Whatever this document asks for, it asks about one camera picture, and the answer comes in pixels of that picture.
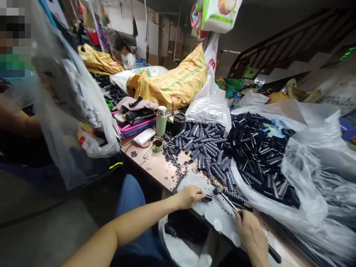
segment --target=thermos lid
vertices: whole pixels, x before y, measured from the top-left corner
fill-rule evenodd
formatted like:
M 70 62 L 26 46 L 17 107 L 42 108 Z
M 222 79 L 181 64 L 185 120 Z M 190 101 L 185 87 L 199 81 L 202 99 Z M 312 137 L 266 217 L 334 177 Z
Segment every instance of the thermos lid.
M 159 106 L 158 112 L 167 112 L 167 108 L 165 106 Z
M 174 114 L 174 121 L 185 122 L 185 115 L 183 113 Z

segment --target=table surface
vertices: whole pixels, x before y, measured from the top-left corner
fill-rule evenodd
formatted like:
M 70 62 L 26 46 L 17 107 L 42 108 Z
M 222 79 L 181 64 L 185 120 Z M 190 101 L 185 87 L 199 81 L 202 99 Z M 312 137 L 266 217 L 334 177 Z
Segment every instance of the table surface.
M 193 171 L 205 179 L 207 183 L 209 182 L 209 179 L 203 173 L 198 172 L 197 160 L 190 165 L 184 165 L 184 162 L 188 161 L 190 157 L 183 152 L 181 152 L 178 156 L 178 163 L 181 165 L 180 170 L 173 166 L 170 161 L 167 162 L 162 152 L 151 152 L 150 155 L 144 159 L 143 156 L 150 149 L 150 147 L 151 146 L 148 148 L 140 148 L 132 144 L 126 144 L 122 146 L 121 150 L 132 161 L 134 161 L 135 164 L 140 166 L 170 192 L 178 186 L 179 176 L 184 174 L 186 171 Z M 278 264 L 278 266 L 316 266 L 296 244 L 290 241 L 287 236 L 278 235 L 276 230 L 268 224 L 260 212 L 254 210 L 254 215 L 258 218 L 263 229 L 268 232 L 269 236 L 272 236 L 275 239 L 275 249 L 282 257 L 282 263 Z

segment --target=yellow woven sack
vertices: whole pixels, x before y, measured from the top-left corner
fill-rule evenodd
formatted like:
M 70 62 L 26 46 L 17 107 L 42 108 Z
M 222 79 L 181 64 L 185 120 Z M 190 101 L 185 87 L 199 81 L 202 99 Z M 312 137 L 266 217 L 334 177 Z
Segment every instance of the yellow woven sack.
M 118 62 L 114 61 L 110 54 L 95 51 L 90 45 L 84 45 L 85 52 L 78 46 L 78 52 L 84 61 L 89 72 L 101 75 L 114 75 L 125 69 Z
M 206 79 L 207 66 L 200 44 L 175 69 L 155 77 L 148 77 L 143 71 L 131 77 L 126 87 L 128 95 L 135 99 L 141 96 L 167 110 L 174 110 L 188 105 Z

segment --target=black cup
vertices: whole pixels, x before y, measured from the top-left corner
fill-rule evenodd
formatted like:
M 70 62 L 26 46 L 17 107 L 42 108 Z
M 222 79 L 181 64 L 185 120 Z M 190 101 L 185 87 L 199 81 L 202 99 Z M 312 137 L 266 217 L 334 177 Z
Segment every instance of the black cup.
M 185 115 L 183 113 L 174 114 L 173 125 L 172 125 L 172 134 L 176 135 L 183 130 L 185 123 Z

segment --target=green light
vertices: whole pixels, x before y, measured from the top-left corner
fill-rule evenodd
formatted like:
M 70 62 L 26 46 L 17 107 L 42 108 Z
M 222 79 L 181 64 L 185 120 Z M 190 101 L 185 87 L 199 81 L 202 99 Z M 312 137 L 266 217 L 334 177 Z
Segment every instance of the green light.
M 355 49 L 356 49 L 356 47 L 349 48 L 349 51 L 346 52 L 346 53 L 340 58 L 340 61 L 343 61 L 345 58 L 347 58 L 347 57 L 351 54 L 351 52 L 352 52 L 353 50 L 355 50 Z

